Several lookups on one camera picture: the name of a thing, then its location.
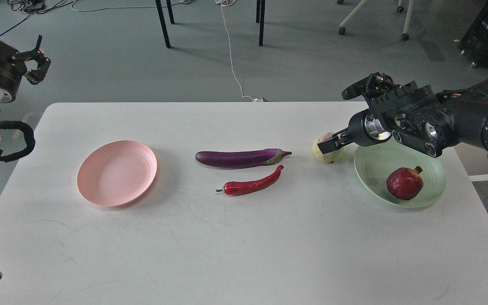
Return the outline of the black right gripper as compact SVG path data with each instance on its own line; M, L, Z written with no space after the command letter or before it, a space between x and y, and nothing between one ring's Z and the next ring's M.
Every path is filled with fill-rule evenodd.
M455 130L441 106L438 95L429 85L397 85L385 73L371 73L348 86L344 100L363 96L368 108L355 114L348 128L318 137L323 154L333 153L356 143L372 146L395 139L397 143L437 158L446 147L455 144Z

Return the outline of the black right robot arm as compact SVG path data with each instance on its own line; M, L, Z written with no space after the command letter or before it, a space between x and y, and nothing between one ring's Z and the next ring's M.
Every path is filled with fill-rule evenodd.
M414 81L397 84L385 73L372 73L350 85L343 99L364 97L367 108L346 129L321 140L322 154L351 143L368 147L389 139L437 158L446 147L465 143L486 150L488 157L488 80L466 89L435 93Z

